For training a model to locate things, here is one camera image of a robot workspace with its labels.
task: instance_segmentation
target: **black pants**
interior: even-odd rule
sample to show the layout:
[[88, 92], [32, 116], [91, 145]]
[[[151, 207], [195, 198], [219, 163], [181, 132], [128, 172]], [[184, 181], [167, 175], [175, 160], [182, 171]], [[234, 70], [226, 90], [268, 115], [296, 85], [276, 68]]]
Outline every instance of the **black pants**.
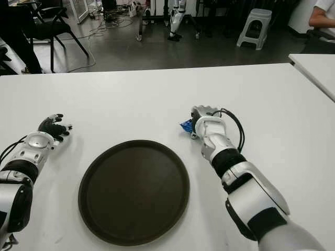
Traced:
[[42, 73], [40, 63], [22, 32], [20, 25], [22, 20], [18, 20], [18, 14], [15, 7], [9, 7], [0, 12], [2, 15], [0, 18], [0, 37], [22, 59], [30, 73]]

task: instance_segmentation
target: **white sleeve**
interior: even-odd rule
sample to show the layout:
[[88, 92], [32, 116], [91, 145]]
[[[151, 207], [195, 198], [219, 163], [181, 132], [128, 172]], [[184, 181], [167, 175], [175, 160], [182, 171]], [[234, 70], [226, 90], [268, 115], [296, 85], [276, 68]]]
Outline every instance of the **white sleeve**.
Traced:
[[324, 11], [328, 11], [330, 6], [335, 3], [335, 0], [318, 0], [314, 6], [323, 9]]

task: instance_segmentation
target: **robot leg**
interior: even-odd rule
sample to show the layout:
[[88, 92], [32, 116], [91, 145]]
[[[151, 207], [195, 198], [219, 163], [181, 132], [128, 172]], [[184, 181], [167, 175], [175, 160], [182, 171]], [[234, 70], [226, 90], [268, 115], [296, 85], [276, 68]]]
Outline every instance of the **robot leg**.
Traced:
[[178, 0], [174, 1], [173, 10], [171, 11], [171, 19], [170, 19], [171, 31], [169, 37], [167, 38], [172, 41], [179, 41], [179, 39], [182, 37], [178, 35], [176, 32], [185, 15], [186, 0], [179, 0], [179, 2], [177, 1]]

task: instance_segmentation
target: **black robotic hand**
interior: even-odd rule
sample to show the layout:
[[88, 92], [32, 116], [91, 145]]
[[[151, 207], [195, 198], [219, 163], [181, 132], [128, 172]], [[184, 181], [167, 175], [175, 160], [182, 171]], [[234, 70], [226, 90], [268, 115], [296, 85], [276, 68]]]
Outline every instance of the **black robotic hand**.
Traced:
[[53, 114], [43, 120], [38, 127], [38, 131], [46, 132], [54, 137], [55, 140], [62, 142], [64, 138], [61, 136], [68, 136], [70, 133], [68, 130], [72, 129], [72, 125], [63, 126], [55, 124], [56, 122], [62, 121], [63, 114]]

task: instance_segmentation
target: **blue wrapper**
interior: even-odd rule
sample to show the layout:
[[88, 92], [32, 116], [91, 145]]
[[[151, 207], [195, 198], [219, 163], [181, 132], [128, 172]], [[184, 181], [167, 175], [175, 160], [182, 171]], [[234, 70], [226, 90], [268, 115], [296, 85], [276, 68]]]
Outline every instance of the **blue wrapper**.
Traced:
[[189, 119], [185, 121], [184, 123], [181, 123], [180, 125], [185, 130], [185, 132], [189, 132], [189, 133], [192, 132], [192, 119]]

